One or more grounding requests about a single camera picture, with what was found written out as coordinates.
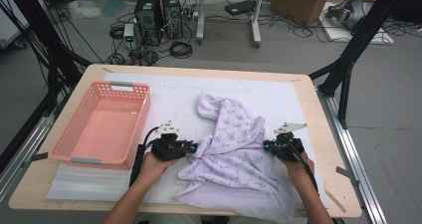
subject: black device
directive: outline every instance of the black device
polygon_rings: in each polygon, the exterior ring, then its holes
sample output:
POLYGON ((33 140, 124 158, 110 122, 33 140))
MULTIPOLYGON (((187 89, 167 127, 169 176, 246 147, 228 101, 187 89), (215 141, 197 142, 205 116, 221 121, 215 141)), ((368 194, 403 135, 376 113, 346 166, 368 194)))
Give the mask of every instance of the black device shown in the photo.
POLYGON ((372 5, 366 0, 343 0, 335 6, 329 6, 326 17, 335 18, 347 30, 353 31, 361 24, 372 5))
MULTIPOLYGON (((161 138, 149 142, 149 136, 159 127, 153 128, 145 137, 143 144, 137 146, 136 157, 130 174, 129 186, 133 184, 139 174, 140 168, 143 162, 143 156, 145 151, 152 146, 151 152, 160 160, 170 161, 182 158, 188 153, 195 153, 198 149, 198 143, 187 140, 177 140, 177 134, 173 132, 166 132, 161 134, 161 138)), ((173 127, 169 127, 168 130, 175 130, 173 127)))
POLYGON ((158 45, 159 30, 163 26, 160 0, 137 0, 134 16, 143 45, 158 45))
POLYGON ((243 13, 252 12, 255 9, 255 1, 247 0, 243 2, 233 3, 224 7, 224 9, 232 16, 243 13))
POLYGON ((264 150, 283 160, 299 161, 298 154, 305 149, 300 138, 295 138, 292 132, 280 133, 276 140, 265 140, 264 150))
POLYGON ((182 38, 182 16, 179 0, 161 0, 164 14, 164 26, 169 39, 182 38))
POLYGON ((187 140, 176 140, 176 133, 162 134, 151 142, 151 152, 160 160, 170 161, 186 156, 187 153, 195 153, 198 143, 187 140))

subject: metal frame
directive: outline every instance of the metal frame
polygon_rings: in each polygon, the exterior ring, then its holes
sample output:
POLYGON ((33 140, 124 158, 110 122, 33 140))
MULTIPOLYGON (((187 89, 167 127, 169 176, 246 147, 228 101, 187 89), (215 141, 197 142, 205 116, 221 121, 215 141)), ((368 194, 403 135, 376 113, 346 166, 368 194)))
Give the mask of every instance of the metal frame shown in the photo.
POLYGON ((0 202, 3 201, 19 175, 31 164, 33 154, 37 152, 43 143, 55 119, 54 112, 51 112, 48 116, 41 116, 34 128, 26 135, 26 139, 20 148, 2 170, 0 174, 0 202))
POLYGON ((330 65, 310 74, 312 80, 328 74, 323 84, 318 86, 318 90, 328 97, 333 97, 335 90, 341 84, 338 119, 343 128, 347 128, 345 117, 353 66, 400 1, 376 0, 365 18, 358 23, 353 37, 340 57, 330 65))
POLYGON ((338 113, 338 105, 335 98, 326 97, 323 93, 318 93, 318 95, 322 97, 320 100, 324 102, 329 110, 329 113, 326 113, 325 115, 330 117, 333 127, 336 130, 336 135, 340 141, 342 152, 347 159, 349 170, 354 179, 357 180, 357 187, 359 189, 361 199, 365 204, 368 217, 374 224, 387 223, 384 213, 381 210, 381 206, 375 196, 375 192, 373 191, 368 176, 366 175, 363 164, 360 161, 359 154, 357 153, 353 140, 351 139, 350 132, 346 128, 342 127, 340 120, 336 117, 336 114, 338 113))

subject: white paper sheet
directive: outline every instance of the white paper sheet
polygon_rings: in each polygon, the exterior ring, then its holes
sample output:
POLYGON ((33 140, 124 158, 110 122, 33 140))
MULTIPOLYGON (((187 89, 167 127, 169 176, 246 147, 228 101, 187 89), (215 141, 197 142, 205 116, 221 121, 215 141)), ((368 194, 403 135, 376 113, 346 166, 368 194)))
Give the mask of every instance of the white paper sheet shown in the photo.
MULTIPOLYGON (((195 141, 204 134, 212 132, 215 121, 201 118, 196 112, 197 100, 202 92, 237 100, 254 115, 262 116, 266 120, 267 139, 275 138, 274 129, 280 127, 284 122, 306 122, 302 115, 295 87, 290 83, 118 73, 107 74, 105 80, 150 85, 151 109, 142 134, 142 141, 149 130, 169 120, 179 127, 179 139, 195 141)), ((316 162, 316 182, 319 196, 325 207, 328 207, 308 130, 304 128, 294 131, 294 135, 302 140, 309 157, 316 162)), ((149 140, 154 138, 157 138, 157 136, 152 134, 149 140)), ((177 179, 176 175, 187 164, 188 160, 184 158, 171 166, 148 191, 144 202, 175 203, 172 197, 178 190, 187 185, 185 181, 177 179)), ((276 173, 286 172, 282 165, 275 166, 274 169, 276 173)), ((77 172, 84 173, 85 171, 76 167, 61 167, 47 198, 117 201, 123 194, 122 191, 127 189, 129 174, 127 174, 127 171, 121 171, 122 173, 116 171, 114 178, 125 178, 125 182, 104 184, 106 181, 104 176, 110 176, 107 171, 96 169, 94 170, 96 175, 75 175, 77 172), (110 190, 108 185, 115 186, 115 192, 112 189, 110 190), (90 194, 82 194, 82 190, 86 187, 90 189, 95 187, 96 191, 90 194)), ((302 206, 299 196, 297 197, 297 205, 302 206)))

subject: lavender baby garment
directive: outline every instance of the lavender baby garment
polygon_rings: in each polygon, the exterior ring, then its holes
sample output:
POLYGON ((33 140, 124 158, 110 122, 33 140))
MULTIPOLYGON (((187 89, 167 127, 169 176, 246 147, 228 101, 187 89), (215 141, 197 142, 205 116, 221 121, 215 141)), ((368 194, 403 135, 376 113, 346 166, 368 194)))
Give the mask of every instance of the lavender baby garment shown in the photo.
POLYGON ((176 200, 204 208, 231 210, 241 216, 290 222, 295 213, 288 177, 274 175, 279 162, 263 149, 262 117, 239 102, 201 94, 197 111, 216 120, 214 133, 199 140, 191 164, 178 177, 188 181, 176 200))

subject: pink basket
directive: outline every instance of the pink basket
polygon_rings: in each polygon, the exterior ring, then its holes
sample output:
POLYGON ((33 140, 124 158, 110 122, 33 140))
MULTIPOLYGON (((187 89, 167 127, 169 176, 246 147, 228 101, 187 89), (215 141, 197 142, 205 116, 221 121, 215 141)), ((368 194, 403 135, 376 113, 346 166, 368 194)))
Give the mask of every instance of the pink basket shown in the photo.
POLYGON ((149 85, 92 82, 49 156, 69 165, 131 169, 150 105, 149 85))

